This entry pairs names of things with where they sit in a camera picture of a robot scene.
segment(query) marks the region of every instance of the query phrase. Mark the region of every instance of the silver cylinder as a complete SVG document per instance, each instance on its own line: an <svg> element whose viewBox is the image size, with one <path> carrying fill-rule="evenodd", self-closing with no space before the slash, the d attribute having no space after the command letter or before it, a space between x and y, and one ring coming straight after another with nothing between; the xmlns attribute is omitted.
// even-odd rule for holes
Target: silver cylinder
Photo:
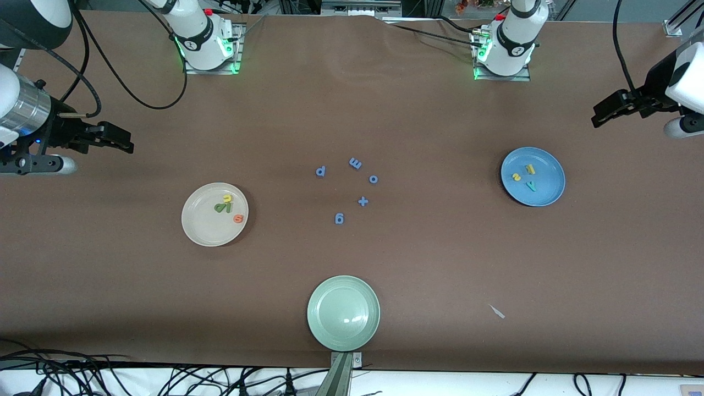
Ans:
<svg viewBox="0 0 704 396"><path fill-rule="evenodd" d="M0 118L0 126L26 136L39 129L49 117L51 97L27 78L20 79L20 95L15 106Z"/></svg>

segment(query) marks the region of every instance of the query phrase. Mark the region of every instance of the blue plate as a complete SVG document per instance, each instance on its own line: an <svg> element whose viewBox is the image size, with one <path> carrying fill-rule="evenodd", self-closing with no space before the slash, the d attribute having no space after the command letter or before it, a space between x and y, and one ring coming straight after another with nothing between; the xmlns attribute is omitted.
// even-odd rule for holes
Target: blue plate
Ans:
<svg viewBox="0 0 704 396"><path fill-rule="evenodd" d="M526 169L529 164L533 165L534 175ZM514 173L518 173L520 181L513 180ZM565 191L565 172L560 162L536 147L521 147L510 152L501 164L501 181L511 197L528 206L548 206Z"/></svg>

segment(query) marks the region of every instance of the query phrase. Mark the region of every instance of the plate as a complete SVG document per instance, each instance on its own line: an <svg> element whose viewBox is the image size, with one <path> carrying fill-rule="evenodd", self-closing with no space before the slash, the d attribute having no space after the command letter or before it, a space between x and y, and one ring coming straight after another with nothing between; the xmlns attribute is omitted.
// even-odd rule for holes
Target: plate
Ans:
<svg viewBox="0 0 704 396"><path fill-rule="evenodd" d="M225 195L232 195L230 212L215 210ZM240 215L239 223L235 216ZM194 191L181 212L181 225L186 236L201 246L221 246L236 238L249 218L249 205L239 188L227 183L211 183Z"/></svg>
<svg viewBox="0 0 704 396"><path fill-rule="evenodd" d="M533 165L534 175L526 169L529 164ZM521 177L520 181L513 179L514 173ZM521 147L510 152L501 165L501 181L511 197L528 206L548 206L557 201L566 183L560 162L536 147ZM536 191L531 190L529 182Z"/></svg>
<svg viewBox="0 0 704 396"><path fill-rule="evenodd" d="M374 290L360 278L327 279L308 301L308 327L323 346L337 352L361 348L379 327L381 309Z"/></svg>

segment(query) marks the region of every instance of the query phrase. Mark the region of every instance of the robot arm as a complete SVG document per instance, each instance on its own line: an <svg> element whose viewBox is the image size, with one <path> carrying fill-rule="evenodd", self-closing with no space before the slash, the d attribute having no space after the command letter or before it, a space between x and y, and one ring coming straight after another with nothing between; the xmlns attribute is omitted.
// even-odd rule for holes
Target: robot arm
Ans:
<svg viewBox="0 0 704 396"><path fill-rule="evenodd" d="M31 37L47 49L60 46L68 36L72 14L67 0L0 1L0 45L3 49L37 48L26 42ZM134 151L129 132L105 121L91 125L79 118L62 101L44 91L45 82L27 78L0 65L0 174L67 174L75 163L67 156L49 155L49 147L62 147L86 154L88 147L114 147ZM30 147L38 145L35 154Z"/></svg>
<svg viewBox="0 0 704 396"><path fill-rule="evenodd" d="M201 9L198 0L147 0L162 13L178 40L186 62L212 70L234 55L232 21Z"/></svg>
<svg viewBox="0 0 704 396"><path fill-rule="evenodd" d="M530 62L535 39L548 20L545 0L513 0L504 20L494 20L483 30L491 41L477 60L500 76L519 73Z"/></svg>
<svg viewBox="0 0 704 396"><path fill-rule="evenodd" d="M594 106L595 128L609 120L640 113L679 112L665 125L665 134L683 138L704 133L704 29L653 66L637 94L619 89Z"/></svg>

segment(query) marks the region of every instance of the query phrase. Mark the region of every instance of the green plate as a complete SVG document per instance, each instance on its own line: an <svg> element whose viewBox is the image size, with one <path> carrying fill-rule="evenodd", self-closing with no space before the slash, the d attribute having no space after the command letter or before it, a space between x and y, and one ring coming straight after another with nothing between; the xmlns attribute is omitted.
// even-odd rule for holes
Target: green plate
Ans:
<svg viewBox="0 0 704 396"><path fill-rule="evenodd" d="M374 290L360 278L327 279L308 301L308 327L325 347L347 352L361 348L379 327L381 308Z"/></svg>

